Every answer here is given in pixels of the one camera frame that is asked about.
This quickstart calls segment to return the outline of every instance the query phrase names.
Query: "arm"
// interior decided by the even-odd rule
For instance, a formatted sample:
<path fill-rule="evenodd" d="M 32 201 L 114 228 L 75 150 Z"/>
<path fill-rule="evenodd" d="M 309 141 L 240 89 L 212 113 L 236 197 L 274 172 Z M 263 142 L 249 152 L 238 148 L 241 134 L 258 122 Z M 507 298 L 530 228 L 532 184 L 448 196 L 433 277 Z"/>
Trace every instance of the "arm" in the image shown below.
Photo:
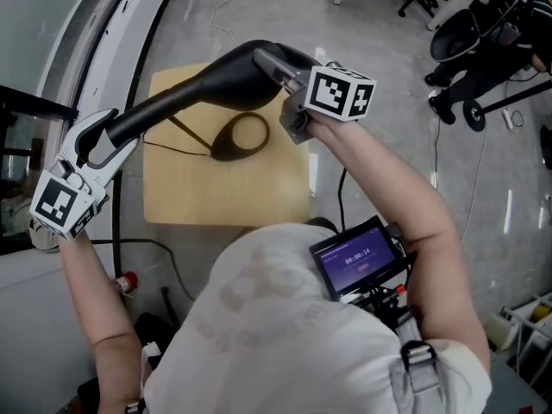
<path fill-rule="evenodd" d="M 60 240 L 78 320 L 96 360 L 100 413 L 123 413 L 140 398 L 141 344 L 85 232 Z"/>
<path fill-rule="evenodd" d="M 472 302 L 460 240 L 436 190 L 356 122 L 313 113 L 309 131 L 347 168 L 381 215 L 418 256 L 408 287 L 424 339 L 469 347 L 489 369 L 485 333 Z"/>

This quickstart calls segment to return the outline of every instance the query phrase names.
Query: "wooden board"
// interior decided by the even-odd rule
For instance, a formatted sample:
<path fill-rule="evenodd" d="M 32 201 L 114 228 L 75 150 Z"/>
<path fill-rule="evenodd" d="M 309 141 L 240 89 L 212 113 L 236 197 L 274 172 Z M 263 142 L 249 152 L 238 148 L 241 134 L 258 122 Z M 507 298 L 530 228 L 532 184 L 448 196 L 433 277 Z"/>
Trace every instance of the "wooden board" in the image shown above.
<path fill-rule="evenodd" d="M 157 72 L 149 95 L 185 80 L 206 64 Z M 144 144 L 144 215 L 149 223 L 235 225 L 261 227 L 304 222 L 309 218 L 309 155 L 306 144 L 296 146 L 279 124 L 282 91 L 257 110 L 270 125 L 270 140 L 245 159 L 220 162 L 205 156 L 179 154 Z M 239 112 L 198 103 L 176 117 L 208 143 Z M 236 125 L 235 141 L 255 147 L 264 128 L 253 119 Z M 169 121 L 149 130 L 144 141 L 186 152 L 208 150 Z"/>

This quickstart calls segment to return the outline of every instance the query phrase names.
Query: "fiducial marker cube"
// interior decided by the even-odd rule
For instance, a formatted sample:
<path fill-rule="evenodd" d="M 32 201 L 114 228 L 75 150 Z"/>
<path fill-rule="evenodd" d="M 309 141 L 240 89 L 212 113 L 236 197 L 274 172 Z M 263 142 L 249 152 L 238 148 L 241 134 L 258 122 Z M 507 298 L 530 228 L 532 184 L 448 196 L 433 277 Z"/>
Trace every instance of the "fiducial marker cube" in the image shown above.
<path fill-rule="evenodd" d="M 345 67 L 313 66 L 304 106 L 340 121 L 367 115 L 376 81 Z"/>

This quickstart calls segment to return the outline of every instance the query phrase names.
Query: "concrete floor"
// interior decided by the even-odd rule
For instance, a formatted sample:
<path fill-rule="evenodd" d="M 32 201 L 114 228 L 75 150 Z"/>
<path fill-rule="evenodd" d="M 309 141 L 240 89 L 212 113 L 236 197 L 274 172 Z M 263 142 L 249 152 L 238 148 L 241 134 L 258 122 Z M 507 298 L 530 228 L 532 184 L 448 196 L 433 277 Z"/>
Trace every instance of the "concrete floor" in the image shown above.
<path fill-rule="evenodd" d="M 224 0 L 171 0 L 162 17 L 141 76 L 136 102 L 147 97 L 151 76 L 160 70 L 211 61 L 233 46 L 229 35 L 209 26 L 213 8 Z M 436 118 L 427 104 L 430 92 L 423 76 L 435 63 L 430 58 L 429 18 L 413 4 L 406 18 L 397 16 L 404 0 L 235 0 L 220 8 L 216 23 L 231 28 L 239 42 L 268 39 L 314 55 L 323 48 L 329 60 L 376 79 L 375 99 L 363 120 L 367 129 L 430 179 L 435 171 Z M 530 76 L 532 71 L 518 75 Z M 509 93 L 528 84 L 509 83 Z M 501 85 L 480 101 L 487 105 L 504 96 Z M 513 132 L 498 112 L 487 115 L 486 132 L 473 132 L 455 106 L 458 121 L 442 124 L 438 142 L 438 187 L 460 234 L 468 210 L 481 149 L 479 181 L 473 213 L 463 239 L 474 299 L 481 317 L 503 305 L 517 305 L 531 293 L 552 287 L 550 240 L 552 227 L 544 195 L 552 194 L 552 174 L 543 165 L 538 130 L 552 123 L 549 96 L 518 103 L 525 125 Z M 339 223 L 336 198 L 342 170 L 319 142 L 309 142 L 319 154 L 317 194 L 312 215 Z M 122 237 L 152 237 L 171 247 L 179 271 L 194 296 L 205 285 L 214 259 L 241 231 L 237 228 L 198 228 L 152 225 L 144 222 L 141 148 L 126 164 L 122 179 Z M 168 173 L 166 176 L 178 176 Z M 505 216 L 511 191 L 511 220 Z M 343 201 L 348 226 L 374 214 L 351 179 L 345 182 Z M 538 228 L 541 207 L 544 225 Z M 123 247 L 123 268 L 138 273 L 141 286 L 132 301 L 135 315 L 150 311 L 165 316 L 160 287 L 169 285 L 177 312 L 183 318 L 188 302 L 171 271 L 169 258 L 156 247 Z"/>

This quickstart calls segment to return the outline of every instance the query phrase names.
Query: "small display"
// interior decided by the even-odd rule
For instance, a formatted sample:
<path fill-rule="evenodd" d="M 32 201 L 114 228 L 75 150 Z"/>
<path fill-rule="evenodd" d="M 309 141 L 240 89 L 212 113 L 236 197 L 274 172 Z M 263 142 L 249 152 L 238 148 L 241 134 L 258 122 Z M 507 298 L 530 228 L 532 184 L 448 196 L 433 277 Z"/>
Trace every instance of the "small display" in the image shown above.
<path fill-rule="evenodd" d="M 395 260 L 380 227 L 368 230 L 327 251 L 317 253 L 321 267 L 336 292 L 375 273 Z"/>

